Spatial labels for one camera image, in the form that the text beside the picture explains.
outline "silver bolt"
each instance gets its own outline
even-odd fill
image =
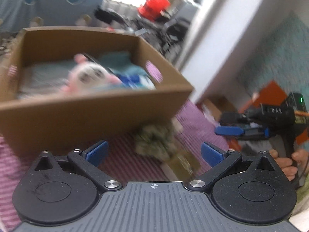
[[[193,180],[190,182],[190,185],[192,187],[203,187],[205,186],[205,182],[201,181],[201,180]]]
[[[106,186],[107,188],[116,188],[120,186],[120,182],[115,181],[115,180],[110,180],[110,181],[106,181],[104,183],[104,186]]]

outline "gray ribbed surface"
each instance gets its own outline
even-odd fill
[[[181,183],[128,183],[105,193],[98,205],[78,221],[57,227],[23,223],[16,232],[297,232],[288,222],[248,226],[221,215],[202,193]]]

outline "blue tent fabric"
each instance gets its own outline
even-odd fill
[[[75,25],[83,14],[93,12],[102,0],[0,0],[0,32],[18,32],[35,17],[44,26]]]

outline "pink stuffed toy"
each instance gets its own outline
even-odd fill
[[[89,62],[82,54],[75,55],[74,60],[78,65],[71,70],[68,85],[62,88],[65,92],[77,92],[101,85],[122,83],[115,75],[109,74],[101,65]]]

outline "human hand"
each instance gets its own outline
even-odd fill
[[[297,167],[292,166],[293,161],[289,158],[279,158],[278,152],[276,150],[270,150],[269,153],[275,159],[275,161],[280,166],[280,168],[282,169],[283,173],[287,176],[289,181],[293,180],[297,173]],[[297,161],[297,163],[299,163],[303,169],[306,166],[308,156],[309,152],[307,152],[304,149],[300,149],[292,154],[292,158],[295,161]]]

